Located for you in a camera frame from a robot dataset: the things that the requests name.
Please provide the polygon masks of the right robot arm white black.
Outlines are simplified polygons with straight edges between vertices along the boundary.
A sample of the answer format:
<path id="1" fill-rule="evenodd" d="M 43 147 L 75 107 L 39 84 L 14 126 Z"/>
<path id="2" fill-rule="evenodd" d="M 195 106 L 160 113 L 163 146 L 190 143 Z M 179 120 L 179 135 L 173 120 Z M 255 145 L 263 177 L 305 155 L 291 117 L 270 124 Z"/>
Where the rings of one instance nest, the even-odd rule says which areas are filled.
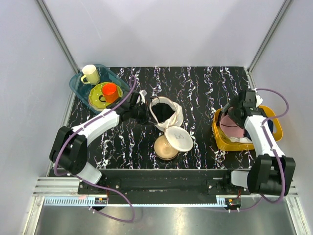
<path id="1" fill-rule="evenodd" d="M 232 142 L 251 143 L 257 156 L 249 171 L 233 170 L 222 181 L 224 192 L 233 194 L 239 187 L 263 198 L 275 195 L 282 199 L 289 192 L 295 160 L 279 148 L 261 108 L 257 90 L 243 90 L 223 106 L 217 125 Z"/>

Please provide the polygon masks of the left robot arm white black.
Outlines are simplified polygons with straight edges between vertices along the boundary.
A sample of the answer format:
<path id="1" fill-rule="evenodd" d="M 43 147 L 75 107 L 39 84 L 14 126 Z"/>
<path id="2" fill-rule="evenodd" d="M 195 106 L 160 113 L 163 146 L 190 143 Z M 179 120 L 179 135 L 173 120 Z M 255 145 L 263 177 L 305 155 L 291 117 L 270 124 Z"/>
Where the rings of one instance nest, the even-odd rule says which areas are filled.
<path id="1" fill-rule="evenodd" d="M 61 127 L 49 155 L 55 163 L 54 174 L 60 175 L 56 171 L 60 166 L 79 179 L 88 181 L 92 192 L 102 193 L 106 182 L 101 179 L 102 173 L 88 162 L 88 146 L 106 131 L 129 119 L 146 124 L 149 119 L 146 94 L 145 90 L 128 92 L 89 121 L 72 128 Z"/>

